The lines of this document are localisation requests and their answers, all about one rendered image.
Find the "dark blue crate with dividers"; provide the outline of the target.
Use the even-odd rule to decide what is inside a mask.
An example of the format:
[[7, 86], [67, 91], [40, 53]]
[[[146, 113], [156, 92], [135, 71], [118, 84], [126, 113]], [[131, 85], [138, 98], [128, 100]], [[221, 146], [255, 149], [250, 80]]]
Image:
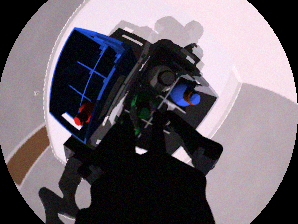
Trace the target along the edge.
[[[86, 144], [104, 121], [136, 63], [131, 46], [104, 34], [74, 27], [54, 69], [49, 113]], [[81, 105], [87, 101], [95, 105], [89, 123], [78, 130], [62, 115], [66, 113], [74, 120]]]

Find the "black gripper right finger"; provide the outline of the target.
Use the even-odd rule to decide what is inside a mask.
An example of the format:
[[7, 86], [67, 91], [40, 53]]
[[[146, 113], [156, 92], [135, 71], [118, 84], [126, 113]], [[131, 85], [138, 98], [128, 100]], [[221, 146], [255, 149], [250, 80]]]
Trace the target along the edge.
[[196, 129], [172, 110], [161, 114], [149, 101], [152, 113], [152, 136], [149, 145], [149, 158], [146, 168], [146, 179], [155, 188], [163, 187], [168, 182], [168, 167], [163, 125], [167, 125], [171, 133], [180, 143], [187, 155], [192, 159], [194, 168], [206, 176], [217, 164], [223, 146], [202, 136]]

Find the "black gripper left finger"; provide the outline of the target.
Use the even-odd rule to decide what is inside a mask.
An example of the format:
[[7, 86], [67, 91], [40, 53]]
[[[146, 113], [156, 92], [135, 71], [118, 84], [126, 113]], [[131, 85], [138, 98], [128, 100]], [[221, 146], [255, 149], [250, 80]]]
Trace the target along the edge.
[[129, 154], [136, 154], [136, 106], [133, 105], [129, 114], [122, 118], [123, 123], [112, 125], [90, 157], [77, 170], [90, 185], [108, 168], [107, 182], [111, 186], [121, 190], [128, 185]]

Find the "blue bottle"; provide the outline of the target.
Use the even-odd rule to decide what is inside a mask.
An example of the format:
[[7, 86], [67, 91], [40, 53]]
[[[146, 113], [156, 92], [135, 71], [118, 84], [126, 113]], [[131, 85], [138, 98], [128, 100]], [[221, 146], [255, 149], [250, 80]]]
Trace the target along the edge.
[[177, 81], [168, 97], [180, 106], [196, 105], [200, 102], [200, 96], [194, 87], [184, 81]]

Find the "black divided crate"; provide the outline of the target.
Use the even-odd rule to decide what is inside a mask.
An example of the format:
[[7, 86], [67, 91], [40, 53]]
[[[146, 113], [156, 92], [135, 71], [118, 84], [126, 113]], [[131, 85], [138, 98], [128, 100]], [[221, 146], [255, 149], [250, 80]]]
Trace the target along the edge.
[[[154, 58], [154, 62], [152, 63], [151, 61], [153, 61], [152, 60], [153, 58]], [[179, 68], [176, 64], [174, 64], [173, 61], [176, 62], [178, 65], [180, 65], [183, 69], [185, 69], [200, 84], [198, 84], [186, 72], [184, 72], [181, 68]], [[147, 75], [152, 68], [158, 65], [167, 66], [174, 72], [175, 83], [173, 87], [175, 86], [177, 81], [189, 82], [191, 85], [193, 85], [195, 91], [200, 96], [200, 102], [196, 105], [180, 106], [174, 103], [169, 97], [167, 97], [171, 92], [171, 90], [173, 89], [173, 87], [164, 92], [154, 90], [147, 82]], [[146, 69], [147, 67], [148, 67], [148, 71], [147, 73], [144, 73], [147, 70]], [[143, 75], [144, 77], [141, 78]], [[148, 87], [143, 84], [148, 85]], [[161, 43], [159, 43], [159, 45], [153, 51], [151, 56], [148, 58], [143, 68], [139, 72], [138, 76], [136, 77], [135, 81], [133, 82], [132, 86], [130, 87], [126, 97], [124, 98], [117, 112], [117, 115], [112, 125], [120, 121], [120, 120], [118, 121], [119, 116], [120, 114], [122, 116], [124, 111], [128, 113], [130, 112], [132, 99], [136, 94], [136, 92], [139, 91], [140, 89], [148, 89], [152, 91], [153, 95], [156, 98], [157, 108], [160, 113], [165, 113], [166, 110], [173, 110], [177, 115], [179, 115], [183, 120], [188, 122], [196, 130], [201, 126], [201, 124], [207, 118], [207, 116], [209, 115], [209, 113], [211, 112], [211, 110], [213, 109], [213, 107], [215, 106], [216, 102], [219, 99], [219, 96], [215, 92], [215, 90], [195, 68], [193, 68], [187, 61], [185, 61], [174, 51], [172, 51], [171, 49], [169, 49], [168, 47], [166, 47]], [[128, 102], [129, 99], [130, 101]], [[147, 119], [141, 119], [141, 120], [142, 120], [141, 131], [137, 136], [135, 136], [136, 148], [139, 148], [141, 150], [148, 152], [149, 140], [151, 139], [152, 115]], [[168, 154], [171, 154], [173, 156], [182, 146], [179, 144], [177, 139], [171, 133], [167, 125], [163, 125], [163, 131], [165, 131], [164, 136], [165, 136], [166, 151]]]

